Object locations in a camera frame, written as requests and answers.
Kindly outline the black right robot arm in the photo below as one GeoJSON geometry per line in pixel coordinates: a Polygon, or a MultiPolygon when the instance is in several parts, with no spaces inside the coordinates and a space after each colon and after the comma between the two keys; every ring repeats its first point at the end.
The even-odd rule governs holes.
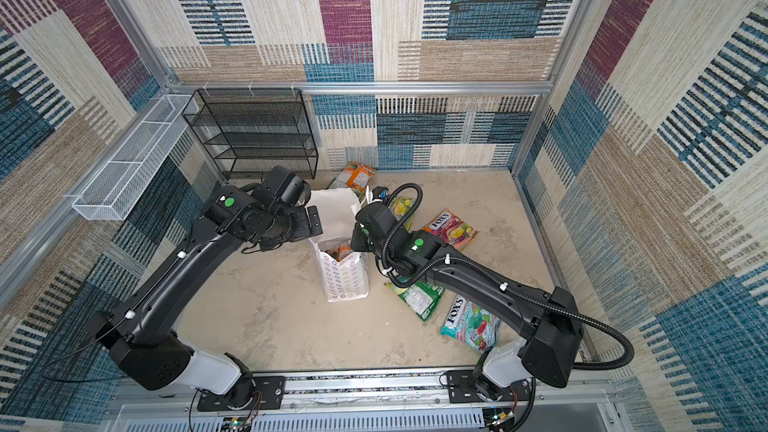
{"type": "Polygon", "coordinates": [[[436,235],[409,232],[380,201],[357,213],[351,246],[373,253],[393,285],[428,282],[449,289],[518,334],[518,341],[482,353],[468,381],[482,398],[497,400],[523,380],[567,386],[583,327],[574,319],[575,301],[564,289],[546,292],[524,285],[469,259],[436,235]]]}

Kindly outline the teal Fox's candy bag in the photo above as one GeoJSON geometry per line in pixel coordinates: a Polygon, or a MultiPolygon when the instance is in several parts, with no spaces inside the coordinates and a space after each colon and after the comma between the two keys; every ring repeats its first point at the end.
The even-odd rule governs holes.
{"type": "Polygon", "coordinates": [[[497,344],[500,324],[498,317],[457,295],[441,327],[441,334],[484,352],[497,344]]]}

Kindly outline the orange fruits candy bag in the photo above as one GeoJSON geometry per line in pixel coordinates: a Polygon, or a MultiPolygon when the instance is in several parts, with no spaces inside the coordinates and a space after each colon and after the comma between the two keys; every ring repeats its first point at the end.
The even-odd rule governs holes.
{"type": "Polygon", "coordinates": [[[335,248],[327,250],[326,253],[337,262],[342,262],[346,257],[353,253],[351,242],[349,240],[343,241],[335,248]]]}

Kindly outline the pink Fox's candy bag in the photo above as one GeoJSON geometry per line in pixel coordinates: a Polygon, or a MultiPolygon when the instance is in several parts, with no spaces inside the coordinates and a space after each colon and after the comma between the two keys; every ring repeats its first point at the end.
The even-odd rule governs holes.
{"type": "Polygon", "coordinates": [[[457,250],[468,246],[478,235],[478,231],[460,219],[449,209],[441,211],[428,223],[424,230],[441,238],[457,250]]]}

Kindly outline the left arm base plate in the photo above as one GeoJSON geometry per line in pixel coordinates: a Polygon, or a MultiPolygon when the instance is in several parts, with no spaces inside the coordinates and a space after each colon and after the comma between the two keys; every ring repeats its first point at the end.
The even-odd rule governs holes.
{"type": "Polygon", "coordinates": [[[281,375],[242,377],[223,395],[203,390],[198,412],[245,413],[278,410],[283,400],[286,377],[281,375]]]}

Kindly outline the white paper bag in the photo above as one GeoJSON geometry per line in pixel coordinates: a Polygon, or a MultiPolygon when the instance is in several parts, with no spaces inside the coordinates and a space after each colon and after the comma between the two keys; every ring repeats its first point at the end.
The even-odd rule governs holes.
{"type": "Polygon", "coordinates": [[[355,216],[362,208],[359,197],[349,188],[319,190],[312,193],[309,205],[317,207],[322,227],[322,233],[310,238],[310,243],[327,301],[366,298],[367,257],[351,248],[355,216]]]}

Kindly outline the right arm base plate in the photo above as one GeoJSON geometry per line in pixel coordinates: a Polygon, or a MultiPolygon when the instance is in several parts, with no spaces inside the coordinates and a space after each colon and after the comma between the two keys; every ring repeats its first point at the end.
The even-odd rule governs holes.
{"type": "Polygon", "coordinates": [[[438,381],[448,391],[449,401],[452,404],[526,402],[531,396],[530,379],[513,382],[507,387],[500,387],[480,373],[475,373],[468,369],[452,369],[443,372],[438,381]]]}

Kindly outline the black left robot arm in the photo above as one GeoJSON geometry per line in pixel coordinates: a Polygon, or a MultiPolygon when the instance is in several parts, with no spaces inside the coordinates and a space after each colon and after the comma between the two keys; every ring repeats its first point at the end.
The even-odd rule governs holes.
{"type": "Polygon", "coordinates": [[[216,189],[189,235],[152,275],[110,312],[96,312],[88,331],[115,365],[149,391],[186,385],[215,396],[225,409],[250,407],[252,372],[236,357],[180,339],[174,325],[213,272],[241,247],[267,252],[321,234],[311,187],[282,166],[260,183],[216,189]]]}

